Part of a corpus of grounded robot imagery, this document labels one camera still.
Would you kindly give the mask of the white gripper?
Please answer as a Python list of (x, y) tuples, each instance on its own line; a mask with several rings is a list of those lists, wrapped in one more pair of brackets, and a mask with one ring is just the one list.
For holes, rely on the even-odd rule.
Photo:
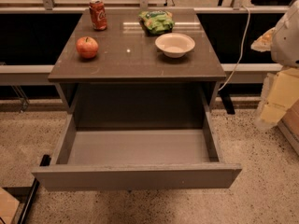
[[(284, 66), (299, 67), (299, 4), (292, 4), (275, 28), (255, 40), (253, 50), (271, 50), (272, 60)], [(261, 101), (256, 110), (256, 127), (262, 131), (278, 125), (299, 100), (299, 70), (288, 68), (268, 74), (263, 82)]]

